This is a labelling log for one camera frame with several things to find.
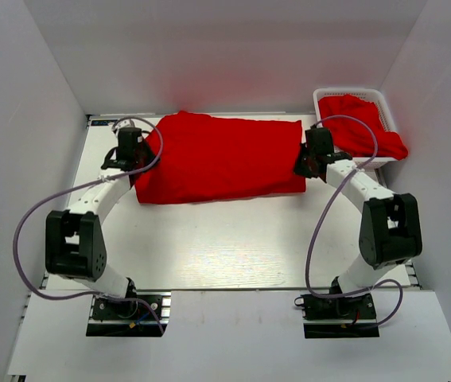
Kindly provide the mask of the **red t-shirt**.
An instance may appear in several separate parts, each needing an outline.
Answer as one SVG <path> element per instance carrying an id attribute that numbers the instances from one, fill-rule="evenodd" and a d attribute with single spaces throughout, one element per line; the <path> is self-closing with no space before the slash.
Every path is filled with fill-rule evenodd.
<path id="1" fill-rule="evenodd" d="M 146 138 L 159 163 L 135 184 L 141 204 L 223 201 L 303 193 L 294 173 L 300 121 L 231 119 L 180 111 Z"/>

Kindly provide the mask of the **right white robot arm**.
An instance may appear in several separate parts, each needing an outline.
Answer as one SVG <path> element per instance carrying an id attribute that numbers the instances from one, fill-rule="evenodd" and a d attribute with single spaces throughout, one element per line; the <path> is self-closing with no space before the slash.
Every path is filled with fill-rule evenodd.
<path id="1" fill-rule="evenodd" d="M 359 306 L 357 295 L 366 294 L 383 282 L 388 271 L 422 253 L 418 202 L 410 193 L 395 193 L 370 178 L 345 152 L 334 150 L 331 132 L 311 127 L 294 166 L 306 178 L 319 178 L 335 191 L 317 221 L 305 261 L 305 283 L 309 293 L 329 299 L 331 311 L 346 318 Z M 309 266 L 313 247 L 324 219 L 338 195 L 346 197 L 361 213 L 360 253 L 333 281 L 328 294 L 312 289 Z"/>

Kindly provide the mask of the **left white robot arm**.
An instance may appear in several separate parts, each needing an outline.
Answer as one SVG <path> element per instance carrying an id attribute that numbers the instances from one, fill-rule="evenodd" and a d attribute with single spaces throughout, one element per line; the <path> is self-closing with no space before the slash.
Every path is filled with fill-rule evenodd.
<path id="1" fill-rule="evenodd" d="M 64 211 L 52 211 L 45 221 L 45 268 L 111 296 L 111 308 L 123 318 L 138 310 L 138 297 L 128 291 L 130 280 L 107 263 L 102 223 L 136 177 L 127 172 L 146 166 L 154 153 L 137 127 L 118 133 L 118 146 L 110 150 L 99 175 L 103 183 L 89 187 Z"/>

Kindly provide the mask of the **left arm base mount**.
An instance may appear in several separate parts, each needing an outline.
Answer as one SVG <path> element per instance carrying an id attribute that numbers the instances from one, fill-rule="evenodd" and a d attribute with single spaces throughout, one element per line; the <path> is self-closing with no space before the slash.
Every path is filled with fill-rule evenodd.
<path id="1" fill-rule="evenodd" d="M 87 321 L 87 337 L 162 337 L 154 316 L 158 316 L 163 330 L 169 324 L 171 293 L 148 292 L 138 297 L 150 305 L 140 302 L 111 302 L 105 298 L 93 298 Z"/>

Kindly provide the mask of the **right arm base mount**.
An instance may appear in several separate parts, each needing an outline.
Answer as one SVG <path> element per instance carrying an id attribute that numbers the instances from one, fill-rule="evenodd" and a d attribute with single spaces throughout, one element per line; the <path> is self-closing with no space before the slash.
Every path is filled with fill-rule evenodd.
<path id="1" fill-rule="evenodd" d="M 379 337 L 371 294 L 324 299 L 303 294 L 294 299 L 301 309 L 305 339 L 356 339 Z"/>

